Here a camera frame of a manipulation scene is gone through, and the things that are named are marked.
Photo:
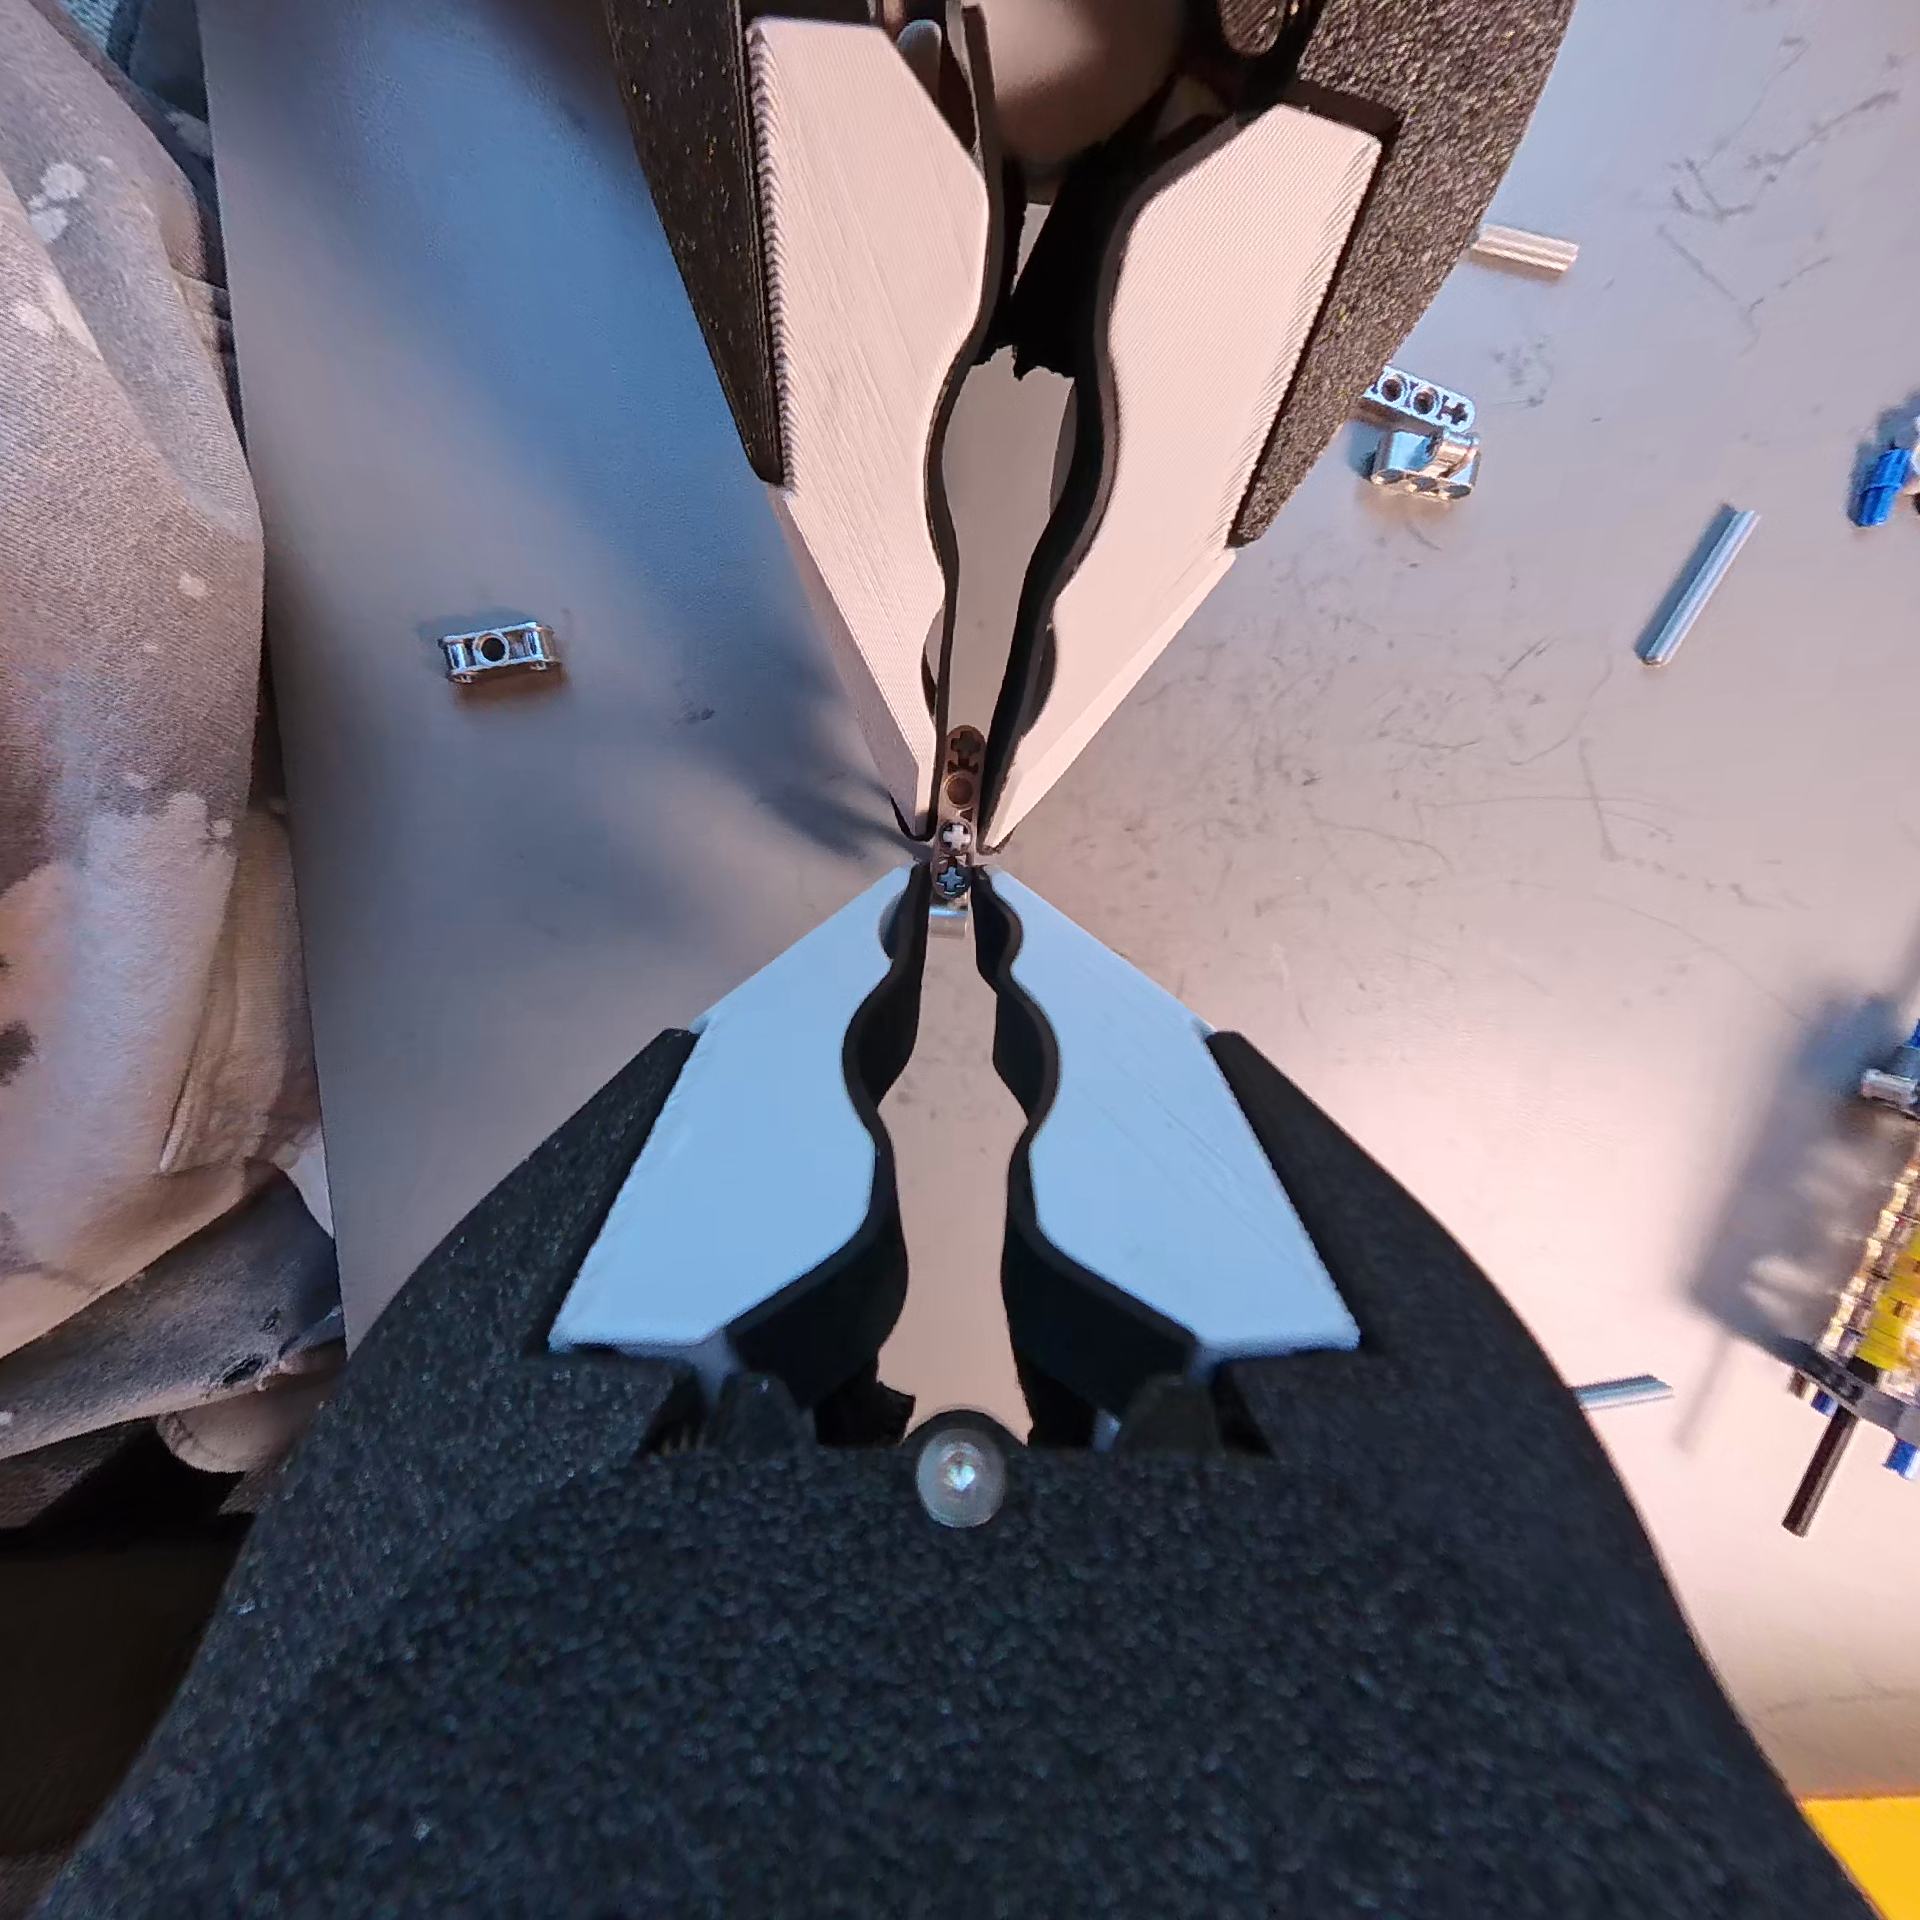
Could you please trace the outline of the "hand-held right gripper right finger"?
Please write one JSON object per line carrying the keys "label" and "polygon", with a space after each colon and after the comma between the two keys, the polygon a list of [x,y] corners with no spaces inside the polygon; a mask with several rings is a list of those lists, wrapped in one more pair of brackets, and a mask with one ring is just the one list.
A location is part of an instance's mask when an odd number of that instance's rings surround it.
{"label": "hand-held right gripper right finger", "polygon": [[1215,1030],[1033,888],[978,880],[993,1058],[1024,1114],[1001,1298],[1043,1376],[1212,1376],[1360,1331]]}

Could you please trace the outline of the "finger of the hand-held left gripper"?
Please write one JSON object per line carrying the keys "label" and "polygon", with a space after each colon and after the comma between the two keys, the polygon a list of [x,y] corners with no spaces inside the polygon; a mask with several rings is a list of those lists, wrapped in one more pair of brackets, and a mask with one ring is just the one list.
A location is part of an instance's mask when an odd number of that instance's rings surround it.
{"label": "finger of the hand-held left gripper", "polygon": [[948,16],[963,138],[873,23],[747,26],[759,241],[785,477],[775,515],[908,833],[938,809],[928,638],[953,635],[942,446],[1001,261],[983,16]]}
{"label": "finger of the hand-held left gripper", "polygon": [[1232,565],[1232,528],[1383,138],[1297,102],[1232,119],[1121,208],[1026,569],[978,830],[1001,843]]}

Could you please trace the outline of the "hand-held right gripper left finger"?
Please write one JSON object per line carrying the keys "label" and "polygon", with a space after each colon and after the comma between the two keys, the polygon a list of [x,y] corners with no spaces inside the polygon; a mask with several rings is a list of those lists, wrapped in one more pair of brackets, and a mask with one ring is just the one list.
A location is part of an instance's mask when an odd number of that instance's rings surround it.
{"label": "hand-held right gripper left finger", "polygon": [[695,1021],[554,1352],[695,1376],[848,1376],[878,1352],[906,1296],[878,1097],[914,1046],[927,911],[928,871],[900,865]]}

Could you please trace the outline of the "grey brick beam assembly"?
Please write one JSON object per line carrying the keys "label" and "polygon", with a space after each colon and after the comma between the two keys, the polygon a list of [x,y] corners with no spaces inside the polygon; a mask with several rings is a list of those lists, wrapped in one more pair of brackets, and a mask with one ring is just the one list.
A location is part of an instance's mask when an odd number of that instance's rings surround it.
{"label": "grey brick beam assembly", "polygon": [[953,727],[944,744],[928,838],[930,923],[961,927],[969,914],[985,750],[987,739],[975,727]]}

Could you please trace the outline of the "grey desk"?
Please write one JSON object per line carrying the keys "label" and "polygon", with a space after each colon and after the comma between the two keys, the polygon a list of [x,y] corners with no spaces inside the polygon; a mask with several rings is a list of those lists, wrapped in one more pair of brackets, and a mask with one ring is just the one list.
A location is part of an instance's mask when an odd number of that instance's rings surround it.
{"label": "grey desk", "polygon": [[[658,1027],[904,854],[644,195],[596,3],[207,3],[350,1336]],[[1599,1421],[1801,1794],[1915,1789],[1915,1485],[1806,1539],[1820,1330],[1905,1160],[1915,1002],[1915,3],[1579,3],[1390,352],[1455,506],[1347,432],[1016,833],[1012,873],[1291,1073]],[[1666,665],[1722,504],[1760,522]],[[425,622],[566,672],[444,681]]]}

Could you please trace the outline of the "grey double-loop brick connector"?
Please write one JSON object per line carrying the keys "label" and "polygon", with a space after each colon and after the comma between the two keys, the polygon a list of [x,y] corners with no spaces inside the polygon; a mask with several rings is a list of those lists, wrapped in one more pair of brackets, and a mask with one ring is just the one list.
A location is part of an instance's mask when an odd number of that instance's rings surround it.
{"label": "grey double-loop brick connector", "polygon": [[1366,466],[1370,485],[1439,499],[1474,490],[1481,442],[1470,394],[1387,366],[1363,392],[1360,410],[1380,425]]}

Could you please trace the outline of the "small silver brick connector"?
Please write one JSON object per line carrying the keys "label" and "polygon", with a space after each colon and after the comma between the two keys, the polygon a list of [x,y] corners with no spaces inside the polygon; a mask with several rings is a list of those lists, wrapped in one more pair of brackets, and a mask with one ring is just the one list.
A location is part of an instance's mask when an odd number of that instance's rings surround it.
{"label": "small silver brick connector", "polygon": [[465,629],[425,622],[420,638],[440,657],[444,681],[465,689],[566,672],[556,629],[537,617],[494,617]]}

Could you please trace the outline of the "pile of blue brick pieces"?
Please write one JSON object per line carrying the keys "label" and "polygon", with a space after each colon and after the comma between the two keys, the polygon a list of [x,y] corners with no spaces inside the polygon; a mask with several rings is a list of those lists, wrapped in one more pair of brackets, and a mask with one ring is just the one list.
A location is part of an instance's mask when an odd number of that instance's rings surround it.
{"label": "pile of blue brick pieces", "polygon": [[1847,520],[1876,529],[1900,506],[1919,504],[1919,414],[1886,416],[1872,448],[1858,453],[1847,494]]}

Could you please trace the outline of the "yellow and clear brick model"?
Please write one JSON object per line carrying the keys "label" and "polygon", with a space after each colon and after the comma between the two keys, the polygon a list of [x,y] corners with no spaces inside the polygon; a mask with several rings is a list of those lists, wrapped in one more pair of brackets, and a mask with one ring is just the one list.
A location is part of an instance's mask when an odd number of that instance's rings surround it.
{"label": "yellow and clear brick model", "polygon": [[1905,1163],[1866,1235],[1854,1274],[1841,1289],[1826,1327],[1792,1365],[1794,1391],[1808,1395],[1826,1429],[1783,1514],[1806,1538],[1833,1485],[1851,1438],[1874,1429],[1888,1438],[1886,1469],[1919,1479],[1919,1030],[1858,1078],[1863,1101],[1908,1129]]}

